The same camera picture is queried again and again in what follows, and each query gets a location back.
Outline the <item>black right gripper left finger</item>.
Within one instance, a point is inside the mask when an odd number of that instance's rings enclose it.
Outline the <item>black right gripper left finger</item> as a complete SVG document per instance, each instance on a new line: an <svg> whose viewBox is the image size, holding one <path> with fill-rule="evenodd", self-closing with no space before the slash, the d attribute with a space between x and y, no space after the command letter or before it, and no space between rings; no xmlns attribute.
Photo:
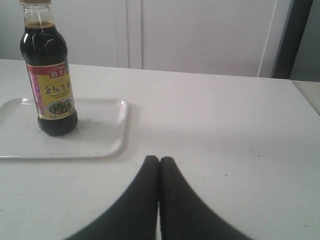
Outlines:
<svg viewBox="0 0 320 240"><path fill-rule="evenodd" d="M154 240L158 217L160 161L146 156L137 175L114 204L69 240Z"/></svg>

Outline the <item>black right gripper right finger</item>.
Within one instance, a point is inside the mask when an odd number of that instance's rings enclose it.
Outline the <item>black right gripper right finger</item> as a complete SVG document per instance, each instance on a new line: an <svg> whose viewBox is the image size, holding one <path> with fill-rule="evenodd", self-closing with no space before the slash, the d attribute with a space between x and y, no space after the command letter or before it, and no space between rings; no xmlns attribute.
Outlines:
<svg viewBox="0 0 320 240"><path fill-rule="evenodd" d="M163 157L159 170L159 216L163 240L250 239L201 200L172 157Z"/></svg>

